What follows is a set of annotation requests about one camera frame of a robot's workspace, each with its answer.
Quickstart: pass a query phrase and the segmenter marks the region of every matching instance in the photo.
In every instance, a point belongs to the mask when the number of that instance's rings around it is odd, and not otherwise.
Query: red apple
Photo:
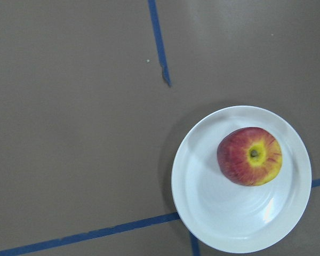
[[[282,166],[278,141],[258,127],[238,129],[226,136],[218,146],[217,159],[222,173],[244,186],[268,183]]]

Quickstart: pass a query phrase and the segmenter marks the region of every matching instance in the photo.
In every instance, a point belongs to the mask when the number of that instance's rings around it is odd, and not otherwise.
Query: plate with apple
[[[311,190],[306,147],[283,118],[254,106],[218,110],[185,136],[172,194],[186,227],[220,251],[249,253],[284,238]]]

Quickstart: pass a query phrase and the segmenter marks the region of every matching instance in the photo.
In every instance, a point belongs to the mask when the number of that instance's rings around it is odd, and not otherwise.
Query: white plate
[[[278,176],[257,187],[229,181],[220,171],[217,147],[232,131],[261,127],[279,142]],[[225,252],[265,249],[298,223],[309,199],[311,165],[296,131],[278,115],[258,107],[218,110],[186,135],[172,168],[172,193],[187,228],[205,244]]]

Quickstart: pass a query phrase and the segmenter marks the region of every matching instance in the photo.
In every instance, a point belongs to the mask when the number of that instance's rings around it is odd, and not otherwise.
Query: yellow patch on apple
[[[244,186],[266,184],[282,167],[278,141],[259,127],[241,128],[227,135],[218,145],[217,159],[221,172]]]

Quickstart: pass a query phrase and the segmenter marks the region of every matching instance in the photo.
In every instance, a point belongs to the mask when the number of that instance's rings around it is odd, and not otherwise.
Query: plate
[[[220,171],[217,147],[232,131],[256,126],[281,146],[283,163],[267,184],[246,187]],[[186,227],[220,251],[248,253],[285,237],[300,220],[311,190],[307,150],[293,127],[278,115],[253,106],[218,110],[185,136],[172,168],[172,194]]]

